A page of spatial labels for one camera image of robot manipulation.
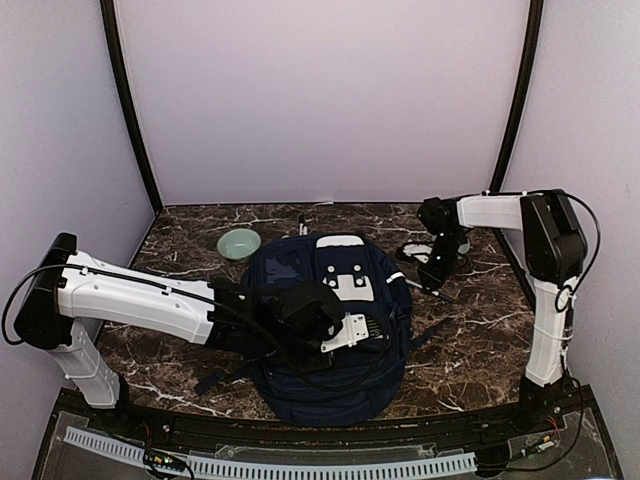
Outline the white marker red cap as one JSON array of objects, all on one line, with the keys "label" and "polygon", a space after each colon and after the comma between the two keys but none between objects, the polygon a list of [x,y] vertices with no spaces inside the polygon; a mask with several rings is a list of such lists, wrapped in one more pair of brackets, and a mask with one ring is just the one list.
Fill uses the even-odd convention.
[{"label": "white marker red cap", "polygon": [[415,288],[418,288],[418,289],[424,289],[424,287],[418,282],[415,282],[415,281],[412,281],[412,280],[409,280],[409,279],[405,279],[405,282],[409,286],[412,286],[412,287],[415,287]]}]

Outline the navy blue student backpack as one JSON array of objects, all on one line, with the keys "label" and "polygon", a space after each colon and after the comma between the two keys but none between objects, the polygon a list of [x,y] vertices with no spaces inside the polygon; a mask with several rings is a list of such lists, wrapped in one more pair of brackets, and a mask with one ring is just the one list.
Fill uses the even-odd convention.
[{"label": "navy blue student backpack", "polygon": [[412,298],[394,261],[357,234],[290,237],[260,248],[239,282],[212,281],[207,346],[244,358],[281,421],[344,427],[372,419],[396,395],[409,354]]}]

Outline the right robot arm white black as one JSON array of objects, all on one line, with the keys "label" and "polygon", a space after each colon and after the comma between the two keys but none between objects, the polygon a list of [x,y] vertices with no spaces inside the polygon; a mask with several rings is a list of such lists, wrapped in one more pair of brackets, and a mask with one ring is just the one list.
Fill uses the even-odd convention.
[{"label": "right robot arm white black", "polygon": [[419,263],[418,286],[432,295],[451,275],[459,250],[473,228],[517,230],[524,244],[526,271],[533,280],[535,321],[531,350],[510,424],[534,432],[554,409],[555,399],[573,382],[566,356],[573,338],[574,301],[596,255],[572,207],[575,196],[561,190],[483,192],[423,201],[417,217],[434,240]]}]

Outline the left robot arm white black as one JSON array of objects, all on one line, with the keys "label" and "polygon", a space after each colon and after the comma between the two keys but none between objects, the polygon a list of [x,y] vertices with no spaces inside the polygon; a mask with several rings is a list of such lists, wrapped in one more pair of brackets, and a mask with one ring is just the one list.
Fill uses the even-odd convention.
[{"label": "left robot arm white black", "polygon": [[86,340],[81,320],[157,331],[243,358],[275,415],[349,425],[393,399],[410,343],[411,299],[385,252],[350,234],[308,235],[257,250],[239,282],[178,280],[120,268],[60,234],[7,299],[11,345],[49,352],[120,436],[141,427],[126,384]]}]

